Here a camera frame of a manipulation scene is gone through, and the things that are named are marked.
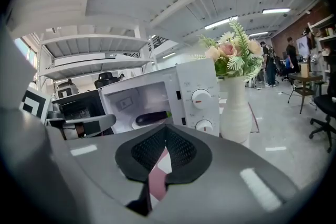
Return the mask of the pink and cream flower bouquet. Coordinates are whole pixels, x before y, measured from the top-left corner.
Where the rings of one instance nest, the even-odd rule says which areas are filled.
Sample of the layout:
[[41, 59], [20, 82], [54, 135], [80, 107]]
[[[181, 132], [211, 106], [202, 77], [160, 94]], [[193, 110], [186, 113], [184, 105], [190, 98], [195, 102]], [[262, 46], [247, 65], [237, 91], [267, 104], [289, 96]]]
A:
[[229, 26], [233, 30], [224, 33], [219, 40], [199, 36], [199, 43], [206, 50], [204, 54], [193, 54], [192, 59], [212, 59], [218, 77], [241, 77], [249, 82], [261, 71], [263, 53], [260, 43], [249, 39], [243, 26], [237, 19], [230, 18]]

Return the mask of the black high-back chair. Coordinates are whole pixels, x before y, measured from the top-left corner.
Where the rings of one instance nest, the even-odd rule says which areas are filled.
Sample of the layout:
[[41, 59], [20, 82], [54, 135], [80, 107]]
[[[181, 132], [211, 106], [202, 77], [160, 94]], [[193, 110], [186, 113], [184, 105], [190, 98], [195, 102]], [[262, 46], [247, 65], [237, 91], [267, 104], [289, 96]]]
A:
[[119, 79], [114, 77], [111, 72], [104, 72], [99, 74], [98, 80], [94, 82], [94, 86], [98, 89], [118, 81]]

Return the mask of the pink checkered tablecloth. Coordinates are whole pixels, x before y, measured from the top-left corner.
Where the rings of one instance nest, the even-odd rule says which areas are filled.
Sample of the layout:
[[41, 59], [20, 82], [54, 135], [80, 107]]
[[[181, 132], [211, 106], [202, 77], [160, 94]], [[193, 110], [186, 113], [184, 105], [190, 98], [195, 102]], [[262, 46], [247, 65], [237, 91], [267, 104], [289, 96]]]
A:
[[171, 158], [167, 148], [149, 173], [149, 193], [152, 207], [163, 199], [166, 194], [165, 178], [172, 172]]

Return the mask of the black office chair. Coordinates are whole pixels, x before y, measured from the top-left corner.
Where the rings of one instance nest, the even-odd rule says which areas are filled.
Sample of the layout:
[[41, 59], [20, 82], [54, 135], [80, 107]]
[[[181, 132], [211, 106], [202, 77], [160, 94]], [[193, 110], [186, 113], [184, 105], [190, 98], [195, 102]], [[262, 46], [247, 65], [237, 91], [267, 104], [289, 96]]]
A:
[[330, 65], [331, 73], [329, 75], [327, 93], [314, 98], [317, 108], [326, 115], [325, 121], [323, 122], [314, 118], [310, 120], [311, 125], [316, 123], [320, 127], [309, 134], [309, 139], [313, 139], [316, 133], [326, 132], [329, 141], [327, 153], [329, 154], [332, 151], [331, 133], [336, 134], [336, 127], [331, 125], [331, 119], [336, 120], [336, 60], [329, 60], [328, 64]]

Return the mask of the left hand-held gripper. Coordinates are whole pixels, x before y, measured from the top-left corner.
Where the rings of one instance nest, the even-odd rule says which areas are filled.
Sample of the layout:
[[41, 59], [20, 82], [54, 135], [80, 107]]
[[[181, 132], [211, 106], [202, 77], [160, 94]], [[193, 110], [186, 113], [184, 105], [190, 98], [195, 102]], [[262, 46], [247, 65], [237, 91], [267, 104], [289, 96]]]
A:
[[53, 103], [51, 95], [37, 91], [32, 87], [28, 87], [26, 90], [19, 108], [39, 118], [45, 126], [59, 129], [64, 140], [94, 137], [116, 123], [114, 114], [65, 121], [62, 106]]

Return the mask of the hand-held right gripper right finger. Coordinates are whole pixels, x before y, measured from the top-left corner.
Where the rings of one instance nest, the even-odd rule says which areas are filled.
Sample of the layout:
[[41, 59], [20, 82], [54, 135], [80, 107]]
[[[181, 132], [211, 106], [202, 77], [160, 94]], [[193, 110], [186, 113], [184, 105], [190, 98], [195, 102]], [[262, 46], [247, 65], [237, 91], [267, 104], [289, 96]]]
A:
[[299, 191], [285, 173], [239, 143], [186, 127], [169, 127], [204, 142], [212, 162], [192, 183], [170, 185], [152, 211], [152, 220], [162, 224], [280, 221], [279, 211]]

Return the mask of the black metal staircase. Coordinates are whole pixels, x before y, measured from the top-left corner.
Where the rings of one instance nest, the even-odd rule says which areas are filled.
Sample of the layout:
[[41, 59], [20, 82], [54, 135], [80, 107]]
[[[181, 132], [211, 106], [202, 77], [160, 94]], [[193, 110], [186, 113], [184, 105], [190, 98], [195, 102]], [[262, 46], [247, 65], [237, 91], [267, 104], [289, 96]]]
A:
[[165, 39], [165, 38], [157, 36], [157, 35], [151, 36], [151, 38], [148, 39], [148, 45], [147, 45], [149, 51], [152, 50], [150, 41], [153, 41], [153, 47], [157, 48], [157, 47], [161, 46], [163, 43], [165, 43], [166, 41], [168, 41], [168, 39]]

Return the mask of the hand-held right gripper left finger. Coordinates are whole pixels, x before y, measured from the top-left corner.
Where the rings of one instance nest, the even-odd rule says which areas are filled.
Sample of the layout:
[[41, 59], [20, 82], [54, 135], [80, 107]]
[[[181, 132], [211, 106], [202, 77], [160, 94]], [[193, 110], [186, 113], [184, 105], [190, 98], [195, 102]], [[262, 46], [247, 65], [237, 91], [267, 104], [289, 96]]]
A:
[[149, 175], [166, 146], [166, 125], [67, 143], [91, 216], [149, 216]]

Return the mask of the white microwave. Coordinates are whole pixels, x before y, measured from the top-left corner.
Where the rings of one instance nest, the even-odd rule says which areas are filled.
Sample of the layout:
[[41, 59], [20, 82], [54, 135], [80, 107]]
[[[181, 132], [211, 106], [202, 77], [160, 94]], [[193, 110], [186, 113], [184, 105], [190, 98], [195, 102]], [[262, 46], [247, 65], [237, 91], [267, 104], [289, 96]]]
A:
[[141, 114], [170, 111], [166, 121], [219, 135], [219, 99], [212, 60], [194, 60], [55, 100], [67, 119], [114, 114], [111, 133], [132, 131]]

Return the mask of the white metal shelving rack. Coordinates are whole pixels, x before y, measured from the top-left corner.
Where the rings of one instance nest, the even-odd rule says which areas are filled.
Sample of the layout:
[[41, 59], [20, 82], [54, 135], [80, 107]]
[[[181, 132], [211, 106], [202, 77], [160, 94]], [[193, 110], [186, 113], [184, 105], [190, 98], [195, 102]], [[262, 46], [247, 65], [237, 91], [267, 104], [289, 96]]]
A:
[[37, 88], [105, 71], [141, 68], [150, 62], [152, 37], [141, 28], [135, 35], [67, 34], [40, 41]]

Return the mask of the dark folding table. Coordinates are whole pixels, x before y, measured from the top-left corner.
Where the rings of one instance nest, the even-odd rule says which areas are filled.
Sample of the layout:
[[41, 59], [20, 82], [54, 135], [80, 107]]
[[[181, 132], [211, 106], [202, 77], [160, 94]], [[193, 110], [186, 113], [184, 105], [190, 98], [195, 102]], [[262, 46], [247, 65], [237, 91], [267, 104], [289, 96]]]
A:
[[[312, 75], [309, 74], [307, 77], [303, 77], [300, 73], [290, 73], [288, 78], [292, 85], [292, 92], [289, 96], [288, 103], [293, 95], [293, 93], [298, 93], [301, 96], [301, 106], [300, 112], [302, 113], [303, 105], [305, 103], [305, 97], [315, 96], [316, 92], [321, 94], [322, 85], [324, 81], [322, 80], [322, 75]], [[296, 87], [294, 81], [299, 81], [302, 83], [302, 86]]]

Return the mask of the wall display screen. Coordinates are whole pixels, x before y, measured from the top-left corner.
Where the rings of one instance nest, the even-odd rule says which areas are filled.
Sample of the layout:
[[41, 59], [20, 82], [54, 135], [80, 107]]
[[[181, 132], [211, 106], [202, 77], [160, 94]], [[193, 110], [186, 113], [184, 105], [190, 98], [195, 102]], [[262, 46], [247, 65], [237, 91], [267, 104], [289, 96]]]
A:
[[298, 54], [302, 57], [309, 55], [309, 48], [307, 43], [306, 36], [303, 36], [296, 40], [297, 48], [298, 48]]

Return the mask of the purple toy eggplant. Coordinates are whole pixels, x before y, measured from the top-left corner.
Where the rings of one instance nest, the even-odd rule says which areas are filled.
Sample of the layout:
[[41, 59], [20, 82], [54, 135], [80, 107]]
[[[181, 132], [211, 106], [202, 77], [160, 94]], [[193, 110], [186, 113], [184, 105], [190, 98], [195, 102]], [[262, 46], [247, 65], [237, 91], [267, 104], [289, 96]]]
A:
[[153, 124], [155, 122], [158, 122], [160, 120], [164, 120], [168, 117], [166, 111], [160, 111], [160, 112], [152, 112], [152, 113], [146, 113], [141, 114], [135, 119], [135, 123], [138, 126], [144, 126], [148, 124]]

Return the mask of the grey high-back chair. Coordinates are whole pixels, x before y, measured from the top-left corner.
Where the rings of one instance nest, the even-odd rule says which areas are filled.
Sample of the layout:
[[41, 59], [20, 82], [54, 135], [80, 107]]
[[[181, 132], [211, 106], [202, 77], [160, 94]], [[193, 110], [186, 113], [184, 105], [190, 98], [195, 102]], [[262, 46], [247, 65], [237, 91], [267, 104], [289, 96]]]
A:
[[68, 79], [66, 82], [63, 82], [57, 86], [56, 96], [60, 99], [78, 93], [78, 87], [72, 82], [71, 79]]

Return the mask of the white shelf unit with goods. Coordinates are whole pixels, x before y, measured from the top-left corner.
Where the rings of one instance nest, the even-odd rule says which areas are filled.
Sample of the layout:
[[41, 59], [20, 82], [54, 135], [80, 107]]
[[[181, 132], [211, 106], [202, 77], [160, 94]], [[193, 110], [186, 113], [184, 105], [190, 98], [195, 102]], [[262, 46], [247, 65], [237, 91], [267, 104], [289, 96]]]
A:
[[320, 73], [322, 80], [328, 83], [331, 68], [327, 63], [327, 56], [331, 51], [331, 43], [336, 41], [336, 17], [331, 14], [316, 23], [308, 23], [308, 27], [310, 35], [313, 36], [316, 42], [316, 49], [313, 52], [310, 51], [310, 64], [311, 66], [316, 66], [318, 62], [321, 63]]

